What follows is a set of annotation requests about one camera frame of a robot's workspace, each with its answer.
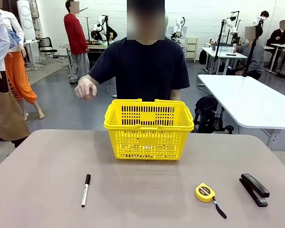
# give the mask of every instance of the shopping basket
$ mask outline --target shopping basket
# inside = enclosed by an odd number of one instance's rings
[[[114,100],[105,114],[117,159],[178,160],[193,117],[182,101]]]

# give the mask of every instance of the gray pants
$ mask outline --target gray pants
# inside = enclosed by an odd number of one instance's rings
[[[72,53],[72,70],[71,70],[71,81],[78,81],[81,77],[86,76],[90,70],[89,58],[87,53],[80,55],[74,55]]]

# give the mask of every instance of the black wrist strap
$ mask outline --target black wrist strap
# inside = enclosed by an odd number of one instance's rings
[[[218,211],[218,213],[221,215],[221,217],[223,217],[224,219],[227,218],[227,216],[225,215],[225,213],[219,208],[217,201],[215,200],[215,198],[213,197],[213,201],[215,203],[215,207]]]

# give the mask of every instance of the red jacket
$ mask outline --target red jacket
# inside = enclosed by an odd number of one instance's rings
[[[71,52],[74,55],[80,55],[86,52],[87,44],[84,32],[79,20],[74,14],[66,14],[64,18],[68,42]]]

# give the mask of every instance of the orange pants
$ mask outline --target orange pants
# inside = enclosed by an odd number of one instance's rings
[[[30,87],[22,53],[20,51],[8,53],[4,60],[10,90],[15,99],[20,101],[24,98],[27,102],[33,104],[37,96]]]

